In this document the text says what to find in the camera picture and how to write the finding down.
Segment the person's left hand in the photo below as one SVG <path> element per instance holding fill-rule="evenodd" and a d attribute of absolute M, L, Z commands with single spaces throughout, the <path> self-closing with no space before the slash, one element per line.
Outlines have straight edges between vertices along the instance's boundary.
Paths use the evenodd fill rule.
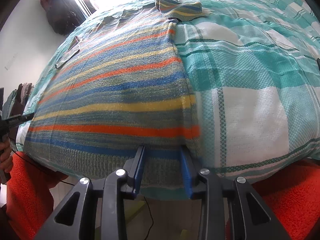
<path fill-rule="evenodd" d="M 5 173 L 11 172 L 13 168 L 13 157 L 11 155 L 12 148 L 10 144 L 10 139 L 6 137 L 6 141 L 1 142 L 1 148 L 2 151 L 1 154 L 1 170 L 3 170 Z"/>

